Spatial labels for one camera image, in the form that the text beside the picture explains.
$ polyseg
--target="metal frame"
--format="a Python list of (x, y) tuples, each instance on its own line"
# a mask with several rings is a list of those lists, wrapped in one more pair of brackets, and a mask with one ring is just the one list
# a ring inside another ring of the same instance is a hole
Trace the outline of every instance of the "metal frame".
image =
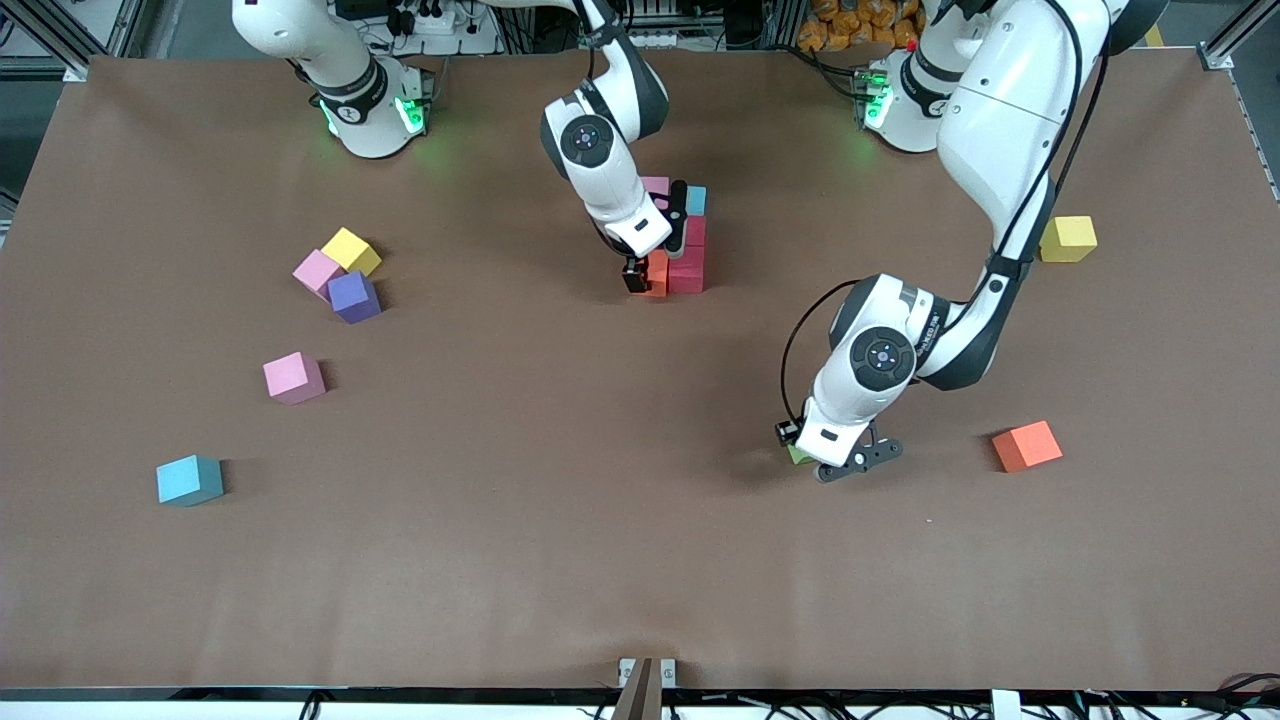
[(0, 79), (83, 81), (93, 55), (141, 56), (147, 22), (160, 1), (124, 0), (104, 45), (58, 0), (0, 0), (5, 15), (49, 53), (47, 58), (0, 58)]
[(1226, 20), (1212, 37), (1197, 46), (1204, 69), (1222, 70), (1235, 67), (1231, 63), (1231, 53), (1276, 14), (1276, 10), (1280, 10), (1280, 0), (1253, 0), (1234, 18)]

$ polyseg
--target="purple cube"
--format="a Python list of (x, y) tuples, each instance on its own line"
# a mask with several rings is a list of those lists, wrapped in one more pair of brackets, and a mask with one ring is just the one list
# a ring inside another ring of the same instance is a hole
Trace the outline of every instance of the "purple cube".
[(329, 281), (328, 287), (333, 311), (348, 323), (367, 320), (383, 311), (374, 283), (360, 270)]

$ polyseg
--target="cube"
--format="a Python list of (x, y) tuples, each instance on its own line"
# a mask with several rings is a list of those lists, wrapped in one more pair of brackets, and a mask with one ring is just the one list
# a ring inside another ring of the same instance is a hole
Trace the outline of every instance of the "cube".
[(307, 255), (307, 259), (298, 265), (298, 269), (293, 270), (293, 277), (323, 300), (329, 300), (329, 288), (326, 287), (329, 281), (346, 274), (347, 272), (337, 260), (319, 250), (312, 250), (311, 255)]
[(689, 186), (689, 195), (685, 199), (685, 211), (690, 215), (707, 214), (707, 188), (699, 184)]
[(685, 218), (685, 247), (703, 247), (707, 245), (707, 218), (704, 215), (690, 215)]
[(301, 352), (262, 365), (266, 393), (285, 405), (306, 402), (325, 393), (320, 364)]
[(223, 469), (216, 460), (189, 455), (156, 468), (163, 505), (191, 507), (223, 495)]
[(1098, 246), (1093, 234), (1093, 218), (1053, 218), (1041, 237), (1041, 260), (1046, 263), (1079, 263)]
[(371, 275), (374, 274), (374, 269), (383, 261), (367, 242), (347, 228), (339, 229), (320, 251), (332, 258), (334, 263), (342, 265), (342, 269), (348, 273), (358, 270), (365, 273), (365, 275)]
[(333, 311), (351, 324), (367, 320), (383, 311), (374, 283), (360, 270), (329, 282), (329, 302), (333, 305)]
[(649, 290), (641, 292), (645, 297), (667, 297), (667, 268), (669, 260), (667, 251), (658, 247), (648, 255), (649, 258)]
[(1000, 462), (1006, 473), (1018, 473), (1033, 465), (1056, 460), (1062, 456), (1048, 423), (1041, 420), (1021, 428), (1014, 428), (991, 439), (1000, 455)]
[[(671, 178), (643, 177), (640, 178), (640, 182), (644, 183), (645, 192), (657, 192), (658, 195), (671, 195)], [(666, 200), (654, 200), (653, 204), (657, 205), (659, 210), (667, 209)]]
[(787, 445), (787, 455), (791, 456), (792, 465), (804, 465), (805, 462), (815, 462), (815, 460), (813, 457), (809, 457), (809, 455), (805, 451), (790, 443)]
[(707, 249), (685, 247), (685, 254), (671, 260), (667, 268), (667, 291), (677, 295), (696, 295), (703, 291), (703, 273), (707, 264)]

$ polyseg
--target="stack of cubes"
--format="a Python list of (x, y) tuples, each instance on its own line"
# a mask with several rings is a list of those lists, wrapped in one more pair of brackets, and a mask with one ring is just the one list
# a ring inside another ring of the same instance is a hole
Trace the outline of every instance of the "stack of cubes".
[(342, 228), (324, 247), (312, 250), (293, 270), (293, 277), (328, 301), (339, 318), (358, 323), (383, 311), (374, 283), (369, 281), (381, 261), (364, 238)]
[[(646, 192), (671, 195), (671, 178), (640, 178)], [(659, 210), (667, 209), (666, 200), (655, 200)], [(707, 265), (707, 188), (689, 186), (685, 201), (685, 252), (680, 258), (668, 259), (667, 254), (655, 250), (649, 254), (649, 292), (641, 295), (666, 297), (676, 295), (696, 295), (705, 287), (704, 268)]]

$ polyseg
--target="black cable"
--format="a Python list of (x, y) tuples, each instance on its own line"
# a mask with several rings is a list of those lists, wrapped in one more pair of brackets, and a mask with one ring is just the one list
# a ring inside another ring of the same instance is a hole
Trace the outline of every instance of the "black cable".
[[(1111, 29), (1107, 28), (1107, 35), (1102, 40), (1102, 46), (1106, 47), (1111, 42)], [(1098, 104), (1098, 95), (1102, 94), (1102, 81), (1107, 77), (1107, 59), (1111, 55), (1102, 53), (1102, 59), (1098, 60), (1098, 78), (1093, 81), (1093, 94), (1089, 96), (1089, 104), (1084, 106), (1084, 117), (1080, 119), (1080, 128), (1075, 131), (1075, 138), (1071, 141), (1071, 149), (1066, 151), (1066, 160), (1062, 161), (1062, 170), (1057, 174), (1057, 192), (1062, 192), (1062, 186), (1066, 183), (1066, 173), (1071, 170), (1071, 163), (1075, 160), (1075, 151), (1080, 149), (1080, 140), (1084, 138), (1084, 129), (1089, 127), (1089, 120), (1093, 118), (1093, 109)]]
[(1155, 712), (1152, 712), (1152, 711), (1147, 710), (1146, 707), (1143, 707), (1143, 706), (1138, 705), (1137, 702), (1132, 702), (1132, 701), (1129, 701), (1129, 700), (1125, 700), (1125, 697), (1124, 697), (1123, 694), (1120, 694), (1120, 693), (1115, 693), (1115, 692), (1112, 692), (1112, 693), (1107, 693), (1107, 694), (1110, 694), (1110, 696), (1114, 696), (1114, 697), (1115, 697), (1116, 700), (1119, 700), (1120, 702), (1123, 702), (1123, 703), (1128, 705), (1129, 707), (1132, 707), (1132, 708), (1137, 710), (1137, 711), (1138, 711), (1138, 712), (1140, 712), (1140, 714), (1142, 714), (1142, 715), (1143, 715), (1143, 716), (1144, 716), (1144, 717), (1146, 717), (1147, 720), (1161, 720), (1161, 719), (1160, 719), (1160, 717), (1158, 717), (1158, 716), (1157, 716), (1157, 715), (1156, 715)]
[(1240, 688), (1247, 688), (1247, 687), (1252, 685), (1253, 683), (1258, 683), (1258, 682), (1262, 682), (1262, 680), (1280, 680), (1280, 673), (1254, 673), (1253, 675), (1249, 675), (1248, 678), (1244, 678), (1243, 680), (1236, 680), (1236, 682), (1231, 683), (1230, 685), (1221, 687), (1221, 688), (1219, 688), (1219, 689), (1216, 689), (1213, 692), (1215, 692), (1215, 694), (1234, 693), (1235, 691), (1238, 691)]
[(774, 705), (773, 707), (769, 708), (769, 714), (764, 716), (764, 720), (772, 720), (772, 717), (774, 715), (781, 715), (781, 716), (786, 717), (787, 720), (800, 720), (799, 717), (796, 717), (795, 715), (791, 715), (786, 710), (782, 710), (782, 707), (777, 706), (777, 705)]
[[(841, 290), (844, 290), (846, 287), (850, 287), (850, 286), (854, 286), (854, 284), (858, 284), (861, 281), (845, 281), (845, 282), (837, 284), (836, 287), (828, 290), (827, 292), (824, 292), (822, 295), (822, 297), (819, 297), (817, 301), (814, 301), (814, 304), (810, 305), (809, 309), (804, 311), (804, 315), (800, 315), (800, 320), (796, 323), (796, 327), (791, 329), (791, 334), (787, 337), (787, 345), (782, 348), (782, 366), (778, 370), (778, 386), (782, 389), (782, 406), (786, 407), (786, 410), (787, 410), (787, 419), (791, 420), (791, 424), (799, 424), (799, 420), (796, 419), (796, 414), (791, 411), (791, 401), (787, 400), (787, 356), (791, 355), (791, 343), (795, 342), (796, 334), (800, 332), (800, 328), (804, 327), (805, 320), (809, 319), (809, 315), (813, 315), (813, 311), (817, 310), (819, 305), (822, 305), (823, 302), (826, 302), (828, 297), (831, 297), (832, 295), (836, 295)], [(861, 720), (869, 720), (877, 712), (879, 712), (881, 710), (884, 710), (884, 707), (888, 707), (888, 706), (878, 707), (878, 708), (870, 711), (869, 714), (867, 714), (867, 717), (863, 717)]]
[(8, 26), (8, 32), (4, 33), (4, 40), (0, 40), (0, 47), (4, 47), (5, 42), (9, 42), (9, 38), (13, 37), (13, 28), (18, 27), (18, 23), (13, 22), (13, 18), (6, 18), (4, 14), (0, 14), (0, 20), (3, 20), (0, 22), (0, 26)]
[[(1014, 228), (1018, 227), (1018, 220), (1021, 219), (1023, 213), (1027, 211), (1027, 206), (1032, 201), (1032, 197), (1036, 196), (1036, 188), (1039, 187), (1044, 177), (1048, 176), (1048, 168), (1053, 164), (1053, 158), (1057, 155), (1059, 149), (1062, 146), (1062, 140), (1066, 137), (1066, 127), (1071, 123), (1071, 118), (1075, 117), (1075, 108), (1080, 99), (1080, 85), (1084, 81), (1084, 50), (1080, 47), (1080, 36), (1075, 32), (1075, 26), (1071, 23), (1071, 18), (1066, 14), (1066, 10), (1057, 4), (1057, 0), (1044, 0), (1044, 4), (1048, 5), (1055, 14), (1057, 14), (1059, 19), (1062, 22), (1062, 27), (1066, 28), (1066, 33), (1071, 36), (1071, 47), (1075, 50), (1075, 83), (1071, 86), (1071, 97), (1066, 106), (1066, 117), (1062, 119), (1062, 127), (1059, 128), (1057, 136), (1053, 138), (1053, 146), (1050, 149), (1048, 155), (1044, 156), (1044, 164), (1041, 165), (1039, 172), (1036, 173), (1036, 179), (1032, 182), (1030, 188), (1027, 190), (1027, 195), (1018, 205), (1018, 210), (1014, 213), (1014, 217), (1009, 220), (1009, 227), (1005, 228), (1005, 234), (1000, 238), (1000, 243), (996, 245), (992, 255), (1004, 254), (1005, 246), (1009, 245), (1009, 238), (1012, 237)], [(978, 293), (982, 292), (982, 288), (987, 287), (987, 281), (989, 278), (991, 272), (984, 269), (982, 281), (974, 286), (973, 292), (969, 295), (969, 300), (964, 304), (964, 307), (960, 309), (960, 313), (956, 314), (956, 319), (943, 327), (943, 332), (954, 328), (965, 318), (965, 315), (969, 314), (969, 309), (973, 307), (973, 302), (978, 299)], [(1088, 717), (1082, 717), (1080, 720), (1088, 720)]]
[(795, 45), (765, 45), (763, 47), (763, 50), (786, 50), (787, 53), (791, 54), (791, 56), (799, 59), (801, 63), (809, 65), (810, 68), (815, 68), (815, 69), (817, 68), (826, 68), (826, 70), (828, 73), (833, 74), (833, 76), (854, 77), (854, 70), (852, 69), (850, 69), (850, 68), (837, 68), (836, 65), (828, 65), (827, 63), (823, 63), (822, 60), (819, 60), (817, 56), (810, 58), (809, 55), (805, 55), (804, 50), (800, 50)]
[(334, 702), (333, 693), (329, 691), (311, 691), (307, 693), (307, 700), (302, 703), (302, 712), (298, 714), (298, 720), (316, 720), (316, 717), (320, 717), (321, 701)]

